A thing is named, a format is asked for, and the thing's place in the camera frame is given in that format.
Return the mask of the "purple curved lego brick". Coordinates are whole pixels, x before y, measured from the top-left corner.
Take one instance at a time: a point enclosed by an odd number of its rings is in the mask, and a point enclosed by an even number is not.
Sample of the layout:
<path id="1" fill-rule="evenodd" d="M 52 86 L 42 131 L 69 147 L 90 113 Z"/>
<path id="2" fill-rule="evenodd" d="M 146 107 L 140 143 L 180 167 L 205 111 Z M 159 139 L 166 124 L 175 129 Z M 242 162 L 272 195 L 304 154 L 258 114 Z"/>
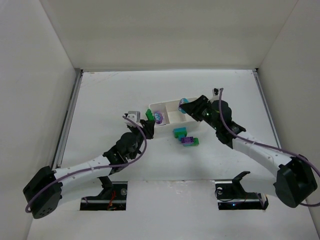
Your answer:
<path id="1" fill-rule="evenodd" d="M 160 111 L 155 111 L 153 117 L 157 125 L 162 125 L 164 123 L 164 116 Z"/>

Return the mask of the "green lego plate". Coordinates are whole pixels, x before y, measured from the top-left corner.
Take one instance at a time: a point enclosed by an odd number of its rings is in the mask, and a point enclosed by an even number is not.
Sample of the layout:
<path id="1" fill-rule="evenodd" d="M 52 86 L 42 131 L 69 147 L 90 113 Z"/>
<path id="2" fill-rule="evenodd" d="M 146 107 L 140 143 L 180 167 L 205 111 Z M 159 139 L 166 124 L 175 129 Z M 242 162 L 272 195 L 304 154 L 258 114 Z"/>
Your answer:
<path id="1" fill-rule="evenodd" d="M 198 146 L 200 144 L 197 137 L 182 137 L 181 143 L 184 147 Z"/>

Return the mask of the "small teal lego brick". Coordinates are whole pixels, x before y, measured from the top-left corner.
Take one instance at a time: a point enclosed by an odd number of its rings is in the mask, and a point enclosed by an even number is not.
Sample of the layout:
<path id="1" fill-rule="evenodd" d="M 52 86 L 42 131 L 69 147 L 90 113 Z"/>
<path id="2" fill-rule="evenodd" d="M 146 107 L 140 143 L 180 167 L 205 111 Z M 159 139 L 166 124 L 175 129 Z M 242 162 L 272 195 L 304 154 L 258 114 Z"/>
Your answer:
<path id="1" fill-rule="evenodd" d="M 185 137 L 184 136 L 179 137 L 178 140 L 180 141 L 181 144 L 185 143 Z"/>

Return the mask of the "small green lego brick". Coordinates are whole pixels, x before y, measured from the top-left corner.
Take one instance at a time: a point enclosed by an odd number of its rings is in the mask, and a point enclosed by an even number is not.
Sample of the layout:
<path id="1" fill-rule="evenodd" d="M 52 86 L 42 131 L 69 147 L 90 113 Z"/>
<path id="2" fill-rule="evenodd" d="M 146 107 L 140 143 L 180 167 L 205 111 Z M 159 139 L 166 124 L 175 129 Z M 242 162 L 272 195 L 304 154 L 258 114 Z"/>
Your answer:
<path id="1" fill-rule="evenodd" d="M 146 110 L 145 115 L 146 115 L 146 117 L 147 117 L 147 119 L 149 121 L 154 121 L 155 120 L 155 117 L 154 117 L 152 111 L 149 108 Z"/>

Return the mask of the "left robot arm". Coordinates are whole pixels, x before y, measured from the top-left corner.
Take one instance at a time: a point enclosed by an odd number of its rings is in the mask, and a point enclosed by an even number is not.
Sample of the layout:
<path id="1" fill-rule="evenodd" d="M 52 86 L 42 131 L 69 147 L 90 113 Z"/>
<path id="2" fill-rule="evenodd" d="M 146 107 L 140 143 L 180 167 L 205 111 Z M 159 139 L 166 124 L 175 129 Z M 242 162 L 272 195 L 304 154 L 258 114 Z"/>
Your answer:
<path id="1" fill-rule="evenodd" d="M 137 162 L 154 137 L 154 120 L 136 123 L 127 116 L 124 119 L 129 131 L 98 157 L 66 168 L 40 168 L 22 190 L 27 202 L 25 212 L 41 219 L 66 202 L 106 195 L 112 189 L 109 177 Z"/>

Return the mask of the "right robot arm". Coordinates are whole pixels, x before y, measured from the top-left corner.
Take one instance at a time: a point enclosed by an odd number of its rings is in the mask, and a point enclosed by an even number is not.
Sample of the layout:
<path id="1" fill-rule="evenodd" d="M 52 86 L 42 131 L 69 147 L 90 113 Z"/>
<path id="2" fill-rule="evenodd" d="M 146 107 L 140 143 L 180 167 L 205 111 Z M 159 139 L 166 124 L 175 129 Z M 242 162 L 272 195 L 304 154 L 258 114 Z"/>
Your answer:
<path id="1" fill-rule="evenodd" d="M 218 181 L 215 195 L 220 203 L 253 197 L 265 209 L 265 195 L 272 195 L 286 206 L 296 208 L 306 206 L 306 198 L 317 190 L 314 173 L 319 173 L 319 170 L 300 154 L 258 141 L 233 121 L 232 110 L 221 96 L 208 99 L 201 95 L 191 102 L 180 100 L 178 109 L 197 122 L 207 123 L 222 144 L 248 156 L 272 175 L 269 179 L 248 178 L 251 172 L 246 170 L 232 179 Z"/>

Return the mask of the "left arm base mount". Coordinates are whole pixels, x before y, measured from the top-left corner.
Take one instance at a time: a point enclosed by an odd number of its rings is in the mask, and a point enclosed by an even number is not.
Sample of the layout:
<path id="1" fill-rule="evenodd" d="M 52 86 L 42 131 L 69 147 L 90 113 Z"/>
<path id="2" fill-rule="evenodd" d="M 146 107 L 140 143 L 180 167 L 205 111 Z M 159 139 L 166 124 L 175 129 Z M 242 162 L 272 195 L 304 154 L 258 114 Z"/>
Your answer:
<path id="1" fill-rule="evenodd" d="M 128 182 L 111 181 L 108 176 L 99 178 L 102 190 L 81 199 L 80 211 L 125 211 L 127 208 Z"/>

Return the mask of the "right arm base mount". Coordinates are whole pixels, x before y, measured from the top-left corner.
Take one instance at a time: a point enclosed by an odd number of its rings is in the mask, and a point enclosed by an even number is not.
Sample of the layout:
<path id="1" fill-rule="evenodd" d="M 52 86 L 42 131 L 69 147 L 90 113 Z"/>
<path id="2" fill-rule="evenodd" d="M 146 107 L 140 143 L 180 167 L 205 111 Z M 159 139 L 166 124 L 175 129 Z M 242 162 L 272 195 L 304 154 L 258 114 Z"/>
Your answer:
<path id="1" fill-rule="evenodd" d="M 247 192 L 241 181 L 250 174 L 243 171 L 233 179 L 216 180 L 214 195 L 217 199 L 217 207 L 220 211 L 235 210 L 263 210 L 269 206 L 269 200 L 265 194 Z"/>

